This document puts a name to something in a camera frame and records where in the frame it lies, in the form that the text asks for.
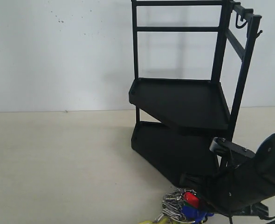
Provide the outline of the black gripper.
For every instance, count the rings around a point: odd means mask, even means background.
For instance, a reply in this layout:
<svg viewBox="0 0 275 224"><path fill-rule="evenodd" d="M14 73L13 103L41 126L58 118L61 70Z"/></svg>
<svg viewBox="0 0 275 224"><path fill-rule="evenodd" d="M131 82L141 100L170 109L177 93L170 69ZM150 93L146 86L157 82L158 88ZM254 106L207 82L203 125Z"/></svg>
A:
<svg viewBox="0 0 275 224"><path fill-rule="evenodd" d="M268 216L262 201L272 196L272 185L256 170L253 161L227 167L214 176L182 174L179 185L193 189L199 208L225 216Z"/></svg>

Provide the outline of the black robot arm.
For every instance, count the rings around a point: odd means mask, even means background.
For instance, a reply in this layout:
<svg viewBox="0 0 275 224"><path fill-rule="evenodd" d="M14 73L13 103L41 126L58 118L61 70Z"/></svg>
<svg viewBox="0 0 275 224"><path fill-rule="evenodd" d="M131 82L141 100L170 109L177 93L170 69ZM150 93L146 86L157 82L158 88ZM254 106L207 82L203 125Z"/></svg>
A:
<svg viewBox="0 0 275 224"><path fill-rule="evenodd" d="M211 176L180 177L182 187L194 189L211 207L231 215L275 196L275 133L256 152L215 137L210 151L227 160L227 166Z"/></svg>

